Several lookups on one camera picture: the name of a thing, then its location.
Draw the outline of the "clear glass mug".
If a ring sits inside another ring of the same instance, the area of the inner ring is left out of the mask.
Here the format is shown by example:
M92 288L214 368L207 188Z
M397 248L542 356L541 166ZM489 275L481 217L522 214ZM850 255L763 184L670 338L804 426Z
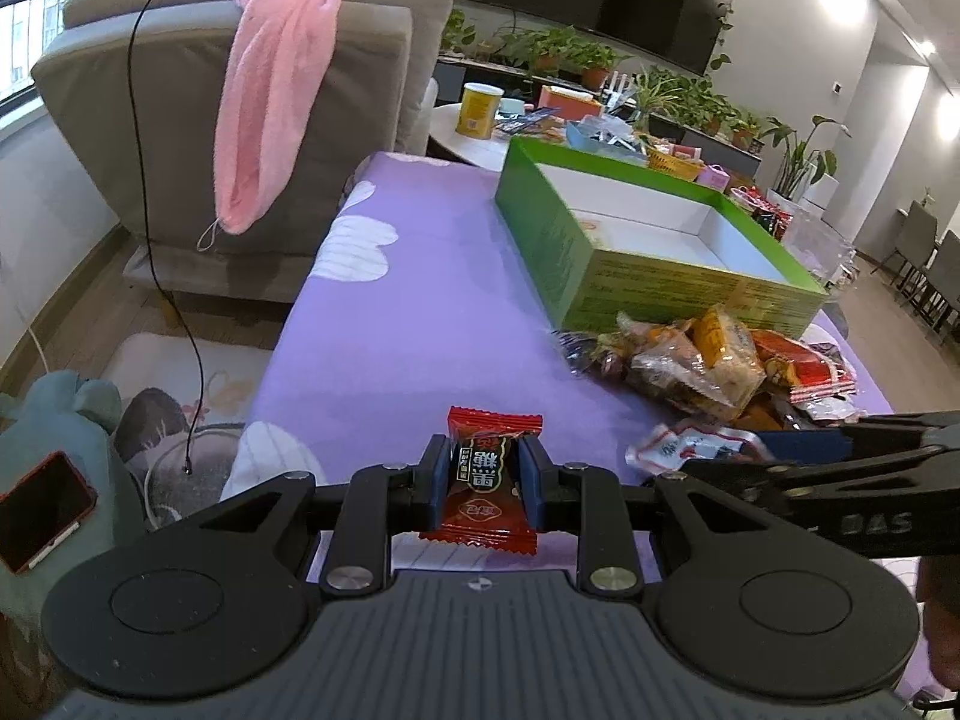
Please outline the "clear glass mug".
M786 203L789 220L781 243L828 293L838 293L856 281L856 249L805 206Z

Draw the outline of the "red checkered snack bag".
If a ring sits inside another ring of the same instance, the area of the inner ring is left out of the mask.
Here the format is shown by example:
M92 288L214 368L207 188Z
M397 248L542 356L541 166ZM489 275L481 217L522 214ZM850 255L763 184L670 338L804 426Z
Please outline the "red checkered snack bag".
M773 387L786 390L794 405L857 394L856 371L835 340L812 327L814 339L794 340L773 330L752 330L758 360Z

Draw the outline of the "pink small box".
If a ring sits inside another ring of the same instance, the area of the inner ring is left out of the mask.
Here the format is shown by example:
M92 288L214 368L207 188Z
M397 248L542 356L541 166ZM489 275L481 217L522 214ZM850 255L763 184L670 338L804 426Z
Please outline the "pink small box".
M724 193L731 182L731 174L719 164L705 164L695 179L697 184Z

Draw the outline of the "yellow tin can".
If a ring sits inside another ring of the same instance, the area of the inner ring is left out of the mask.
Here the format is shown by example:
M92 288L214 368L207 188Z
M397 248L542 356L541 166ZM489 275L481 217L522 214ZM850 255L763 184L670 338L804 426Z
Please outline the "yellow tin can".
M475 140L489 140L500 109L503 90L498 86L470 82L462 88L459 119L455 132Z

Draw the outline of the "green cardboard box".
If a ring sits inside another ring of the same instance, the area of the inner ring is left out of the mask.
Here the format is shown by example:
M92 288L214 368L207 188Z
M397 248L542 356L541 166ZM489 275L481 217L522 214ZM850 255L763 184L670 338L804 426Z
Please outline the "green cardboard box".
M517 137L494 194L553 327L619 314L697 319L720 305L799 337L825 289L726 195L647 167Z

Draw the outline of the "yellow bread snack bag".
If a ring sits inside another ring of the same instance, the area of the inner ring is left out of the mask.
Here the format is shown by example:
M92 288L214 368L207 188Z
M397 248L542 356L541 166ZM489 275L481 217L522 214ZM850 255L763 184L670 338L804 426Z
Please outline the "yellow bread snack bag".
M692 332L708 376L729 401L724 419L737 419L766 379L752 333L722 305L709 307Z

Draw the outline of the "pink towel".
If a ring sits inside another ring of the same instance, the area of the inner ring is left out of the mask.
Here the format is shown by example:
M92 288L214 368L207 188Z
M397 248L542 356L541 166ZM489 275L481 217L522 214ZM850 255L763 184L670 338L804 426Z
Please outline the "pink towel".
M265 216L295 171L334 57L342 0L233 0L241 9L213 149L215 213L233 236Z

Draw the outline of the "yellow wicker basket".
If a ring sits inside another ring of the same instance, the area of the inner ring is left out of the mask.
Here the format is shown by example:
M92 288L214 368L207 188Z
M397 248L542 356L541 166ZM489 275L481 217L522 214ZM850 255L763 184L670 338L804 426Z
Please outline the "yellow wicker basket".
M657 148L647 150L647 167L652 171L677 177L682 181L695 182L706 167L703 161L686 160L674 154L667 154Z

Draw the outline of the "tall leafy potted plant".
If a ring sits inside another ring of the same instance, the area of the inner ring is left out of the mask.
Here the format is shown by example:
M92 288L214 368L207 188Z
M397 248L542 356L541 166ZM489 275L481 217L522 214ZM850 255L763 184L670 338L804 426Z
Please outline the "tall leafy potted plant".
M838 169L838 158L830 148L814 148L812 142L815 135L823 127L835 127L841 135L851 138L850 127L843 122L815 114L811 119L811 130L804 138L794 127L780 121L778 117L771 117L768 127L761 132L763 138L770 137L773 146L784 148L781 166L776 173L773 190L783 199L791 200L800 184L818 184L823 177L833 177Z

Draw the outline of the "purple tablecloth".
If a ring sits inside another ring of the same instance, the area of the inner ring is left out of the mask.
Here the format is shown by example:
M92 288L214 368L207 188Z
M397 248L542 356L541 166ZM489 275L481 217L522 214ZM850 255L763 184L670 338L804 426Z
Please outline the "purple tablecloth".
M500 174L374 156L283 327L228 494L293 470L340 484L413 463L453 406L539 415L551 460L640 481L625 450L669 415L569 369L494 203Z

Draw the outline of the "white round coffee table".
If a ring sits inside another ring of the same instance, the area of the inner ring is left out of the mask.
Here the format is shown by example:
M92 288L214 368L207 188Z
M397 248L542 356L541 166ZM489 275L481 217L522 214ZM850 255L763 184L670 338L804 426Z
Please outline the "white round coffee table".
M459 122L459 104L436 106L430 117L431 148L462 163L485 171L501 172L508 154L509 138L500 130L493 130L488 140L467 137L455 130Z

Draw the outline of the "teal plush cushion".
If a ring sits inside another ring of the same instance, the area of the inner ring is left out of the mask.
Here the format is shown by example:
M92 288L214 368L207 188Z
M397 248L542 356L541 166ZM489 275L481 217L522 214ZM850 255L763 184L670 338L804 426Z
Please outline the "teal plush cushion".
M73 567L145 533L140 496L112 434L114 383L55 371L2 398L2 614L41 624Z

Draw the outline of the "red smartphone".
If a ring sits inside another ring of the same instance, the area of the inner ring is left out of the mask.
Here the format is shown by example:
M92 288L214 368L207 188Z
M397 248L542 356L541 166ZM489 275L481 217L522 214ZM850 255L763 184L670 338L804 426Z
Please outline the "red smartphone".
M53 452L26 473L0 505L2 564L24 574L70 538L94 511L98 493L65 452Z

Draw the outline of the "red black candy packet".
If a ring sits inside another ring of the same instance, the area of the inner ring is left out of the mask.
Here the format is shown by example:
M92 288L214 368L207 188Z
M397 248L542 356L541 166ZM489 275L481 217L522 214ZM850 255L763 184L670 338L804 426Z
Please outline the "red black candy packet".
M519 496L517 445L539 437L544 418L453 406L448 490L438 527L420 538L469 548L534 556L537 533Z

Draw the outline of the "clear cookie snack bag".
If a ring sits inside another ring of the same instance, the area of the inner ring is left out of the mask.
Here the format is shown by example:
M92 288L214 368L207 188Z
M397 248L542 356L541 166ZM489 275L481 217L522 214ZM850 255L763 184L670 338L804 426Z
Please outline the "clear cookie snack bag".
M685 325L659 325L617 316L617 328L630 341L628 367L633 380L656 397L690 415L716 421L734 417L734 403L709 374Z

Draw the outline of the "blue grey tray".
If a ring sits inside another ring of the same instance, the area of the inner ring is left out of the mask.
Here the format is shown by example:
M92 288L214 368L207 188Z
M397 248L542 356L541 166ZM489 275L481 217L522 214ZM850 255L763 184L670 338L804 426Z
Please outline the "blue grey tray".
M569 148L583 153L647 165L646 143L636 137L630 125L619 119L586 115L578 122L567 121L565 138Z

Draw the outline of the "orange tissue box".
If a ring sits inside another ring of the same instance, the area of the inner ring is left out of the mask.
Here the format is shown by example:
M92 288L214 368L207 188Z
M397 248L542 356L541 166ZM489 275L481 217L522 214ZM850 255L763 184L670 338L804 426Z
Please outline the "orange tissue box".
M544 85L540 88L539 109L550 109L551 114L563 121L579 122L584 117L599 117L604 106L589 93L564 86Z

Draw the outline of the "white red snack packet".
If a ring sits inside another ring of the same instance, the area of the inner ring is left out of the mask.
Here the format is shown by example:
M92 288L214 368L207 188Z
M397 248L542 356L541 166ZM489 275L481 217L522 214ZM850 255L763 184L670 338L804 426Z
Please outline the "white red snack packet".
M626 465L646 476L678 472L687 461L727 460L770 463L773 456L757 434L694 419L674 426L659 424L625 450Z

